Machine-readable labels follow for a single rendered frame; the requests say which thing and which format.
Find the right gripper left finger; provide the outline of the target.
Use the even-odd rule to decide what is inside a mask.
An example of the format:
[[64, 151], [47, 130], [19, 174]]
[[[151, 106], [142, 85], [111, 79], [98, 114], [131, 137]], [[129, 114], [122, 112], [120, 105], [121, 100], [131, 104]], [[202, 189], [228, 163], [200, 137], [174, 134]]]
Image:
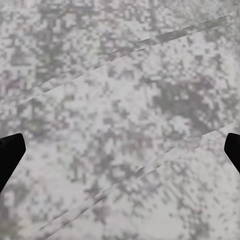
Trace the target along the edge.
[[21, 133], [0, 138], [0, 193], [26, 152]]

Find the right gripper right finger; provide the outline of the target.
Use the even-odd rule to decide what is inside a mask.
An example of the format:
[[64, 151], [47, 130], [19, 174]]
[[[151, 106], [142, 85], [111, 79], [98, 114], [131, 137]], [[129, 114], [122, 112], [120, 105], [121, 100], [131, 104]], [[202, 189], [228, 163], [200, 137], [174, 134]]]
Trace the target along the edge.
[[235, 133], [229, 133], [227, 135], [224, 151], [235, 165], [240, 173], [240, 135]]

